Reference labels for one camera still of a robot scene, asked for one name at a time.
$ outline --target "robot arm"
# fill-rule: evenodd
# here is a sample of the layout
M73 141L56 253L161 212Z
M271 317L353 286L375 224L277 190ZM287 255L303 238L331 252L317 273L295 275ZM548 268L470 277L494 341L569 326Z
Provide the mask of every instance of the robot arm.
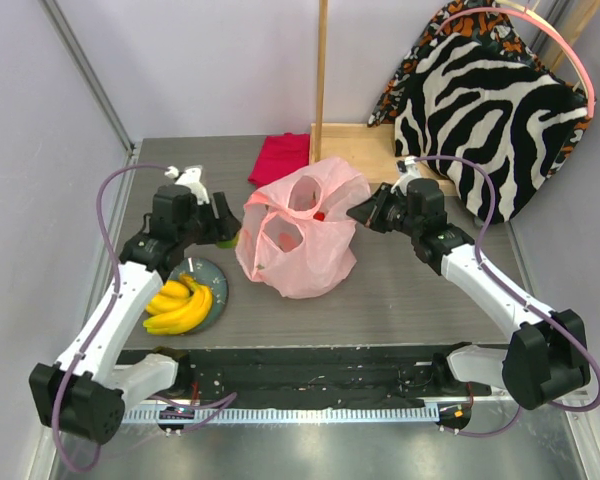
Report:
M233 216L223 193L215 193L214 206L201 182L202 168L180 173L171 167L166 176L175 184L162 186L153 197L148 230L128 240L120 255L121 286L102 327L97 323L115 295L113 282L82 331L53 366L38 364L29 384L43 425L51 426L51 412L60 381L81 346L93 336L73 371L60 412L64 432L108 442L118 430L124 411L166 389L186 389L191 371L185 352L158 347L141 362L123 371L114 366L140 314L160 291L169 274L192 245L231 242L241 224Z
M515 302L482 270L474 254L473 239L447 222L444 194L438 183L419 178L409 168L412 163L402 165L404 175L396 185L382 184L369 200L348 214L374 231L397 230L408 235L416 256L467 293L507 338L507 349L469 345L454 350L446 358L450 376L460 382L506 388L528 410L587 385L590 371L586 360L525 307L534 305L586 346L580 317L570 310L558 313L533 298L483 256L483 262L527 304Z

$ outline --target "gray wall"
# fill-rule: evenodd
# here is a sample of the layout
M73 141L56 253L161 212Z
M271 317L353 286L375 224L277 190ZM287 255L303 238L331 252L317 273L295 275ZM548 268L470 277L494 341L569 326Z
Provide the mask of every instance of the gray wall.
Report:
M447 2L330 0L325 121L366 122ZM315 121L319 0L59 4L136 140L301 133Z
M567 164L513 225L536 293L585 319L600 362L600 11L575 50L597 89L596 116ZM600 409L592 418L600 428Z
M96 190L123 162L38 2L0 1L0 479L31 465L41 427L28 375L79 329Z

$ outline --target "metal frame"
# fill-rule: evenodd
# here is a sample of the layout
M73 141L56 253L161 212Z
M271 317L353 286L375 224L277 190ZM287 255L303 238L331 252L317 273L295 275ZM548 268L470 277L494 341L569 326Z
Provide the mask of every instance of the metal frame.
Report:
M26 478L29 480L49 480L55 458L56 446L53 443L51 429L40 425L40 439L33 453L29 475Z
M142 142L137 143L132 151L132 154L127 158L124 166L135 165L138 163L140 156L140 150L142 148ZM124 219L124 211L127 208L127 201L129 200L129 193L131 192L131 185L135 178L136 170L131 170L127 174L122 176L120 180L120 188L116 194L116 198L113 205L113 211L111 212L111 221L109 223L109 237L111 242L116 245L118 237L120 236L120 229L122 228L122 220ZM96 268L96 276L93 282L93 289L89 294L89 302L87 303L87 310L84 314L84 322L89 319L89 316L95 310L96 306L102 299L104 292L107 289L109 281L110 263L109 256L104 246L100 249L98 255L98 266Z
M515 230L510 222L506 224L506 229L518 269L522 276L524 289L535 297L538 291L537 282L524 263L524 251L520 242L518 242ZM572 406L582 406L589 401L588 397L589 395L586 394L585 390L579 390L569 395L564 403ZM595 418L592 418L592 416L596 415L595 412L588 414L567 412L567 419L573 433L573 439L580 453L582 466L585 469L587 477L591 479L600 479L600 425Z
M125 130L120 117L118 117L118 114L113 108L113 105L109 100L104 87L100 83L100 80L98 80L98 76L93 70L89 59L84 53L84 50L82 50L78 39L71 29L71 25L69 25L69 22L62 13L62 9L60 8L60 5L58 5L57 0L40 0L40 5L42 5L42 8L49 16L49 19L55 27L56 32L67 48L69 55L73 59L76 68L91 90L96 102L98 105L100 105L102 112L118 137L118 140L120 140L120 143L122 143L124 149L127 151L127 154L131 155L134 149L133 142Z
M574 0L553 0L553 4L549 8L549 12L545 15L545 20L551 25L559 25L565 14L569 11L569 7L574 3ZM538 31L536 36L529 44L529 48L540 55L548 47L549 36L543 31Z

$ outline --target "bunch of bananas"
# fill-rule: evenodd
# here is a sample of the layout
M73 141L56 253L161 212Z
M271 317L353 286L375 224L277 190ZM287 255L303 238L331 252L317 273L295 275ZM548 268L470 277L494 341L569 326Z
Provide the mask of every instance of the bunch of bananas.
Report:
M152 335L179 335L200 325L213 306L213 292L186 273L168 280L149 305L142 325Z

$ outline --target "wooden board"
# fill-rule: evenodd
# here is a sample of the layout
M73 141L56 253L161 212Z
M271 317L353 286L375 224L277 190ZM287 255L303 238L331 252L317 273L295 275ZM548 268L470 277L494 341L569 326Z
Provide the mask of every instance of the wooden board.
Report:
M599 8L600 0L578 0L563 25L558 29L569 45L573 46L576 43ZM545 65L555 72L565 59L565 54L560 46L552 41L547 52L541 57Z
M316 161L316 148L313 142L316 124L311 124L311 158ZM321 160L329 157L342 157L352 167L367 177L371 190L374 191L382 182L395 183L400 174L396 162L400 159L394 154L394 126L380 125L368 128L358 123L324 123L322 125ZM454 183L434 173L429 167L418 164L420 173L425 178L433 178L440 184L440 189L448 196L457 196Z

